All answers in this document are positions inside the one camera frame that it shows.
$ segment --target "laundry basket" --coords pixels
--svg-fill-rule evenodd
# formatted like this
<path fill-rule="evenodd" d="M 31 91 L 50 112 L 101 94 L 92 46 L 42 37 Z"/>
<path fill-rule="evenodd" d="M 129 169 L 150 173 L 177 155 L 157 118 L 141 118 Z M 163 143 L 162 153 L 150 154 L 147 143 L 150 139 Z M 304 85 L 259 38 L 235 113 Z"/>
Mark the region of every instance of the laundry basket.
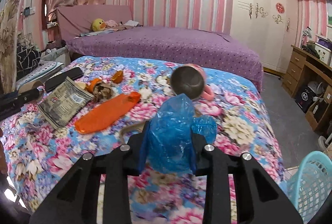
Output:
<path fill-rule="evenodd" d="M 306 224 L 317 213 L 331 191 L 332 162 L 324 153 L 313 151 L 287 181 L 288 198 Z"/>

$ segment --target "wardrobe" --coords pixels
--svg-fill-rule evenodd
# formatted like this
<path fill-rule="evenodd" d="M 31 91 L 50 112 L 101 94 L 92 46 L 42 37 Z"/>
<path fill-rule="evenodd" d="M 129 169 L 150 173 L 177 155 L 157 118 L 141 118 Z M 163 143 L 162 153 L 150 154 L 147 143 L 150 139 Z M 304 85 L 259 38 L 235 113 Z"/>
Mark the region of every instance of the wardrobe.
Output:
<path fill-rule="evenodd" d="M 298 0 L 233 0 L 230 35 L 263 67 L 286 73 L 298 27 Z"/>

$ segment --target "crumpled blue plastic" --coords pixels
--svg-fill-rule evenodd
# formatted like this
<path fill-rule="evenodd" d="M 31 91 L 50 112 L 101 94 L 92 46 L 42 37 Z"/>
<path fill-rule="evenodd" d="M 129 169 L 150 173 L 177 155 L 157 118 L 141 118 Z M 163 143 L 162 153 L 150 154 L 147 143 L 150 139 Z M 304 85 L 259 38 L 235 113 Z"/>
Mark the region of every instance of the crumpled blue plastic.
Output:
<path fill-rule="evenodd" d="M 148 132 L 148 159 L 151 167 L 163 174 L 190 173 L 193 168 L 191 129 L 195 115 L 192 101 L 180 94 L 165 101 L 151 120 Z M 216 136 L 216 122 L 210 116 L 195 118 L 195 132 L 210 143 Z"/>

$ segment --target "human hand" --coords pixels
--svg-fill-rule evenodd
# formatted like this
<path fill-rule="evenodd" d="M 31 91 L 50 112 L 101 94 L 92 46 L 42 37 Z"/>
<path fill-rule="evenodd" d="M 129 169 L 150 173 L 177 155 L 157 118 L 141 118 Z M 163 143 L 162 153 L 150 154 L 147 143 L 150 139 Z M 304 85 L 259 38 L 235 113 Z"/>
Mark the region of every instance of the human hand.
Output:
<path fill-rule="evenodd" d="M 2 129 L 0 128 L 0 138 L 2 137 L 3 132 Z M 5 157 L 5 152 L 3 149 L 3 145 L 0 142 L 0 173 L 2 174 L 7 174 L 7 163 L 6 163 L 6 157 Z"/>

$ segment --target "mug handle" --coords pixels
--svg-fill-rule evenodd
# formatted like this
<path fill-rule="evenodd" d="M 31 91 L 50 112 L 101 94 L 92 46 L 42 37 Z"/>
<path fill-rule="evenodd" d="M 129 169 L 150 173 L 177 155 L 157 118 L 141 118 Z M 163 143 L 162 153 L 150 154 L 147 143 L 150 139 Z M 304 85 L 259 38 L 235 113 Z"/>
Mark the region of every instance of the mug handle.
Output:
<path fill-rule="evenodd" d="M 215 93 L 213 93 L 212 88 L 209 85 L 205 85 L 201 97 L 208 101 L 212 101 L 215 98 Z"/>

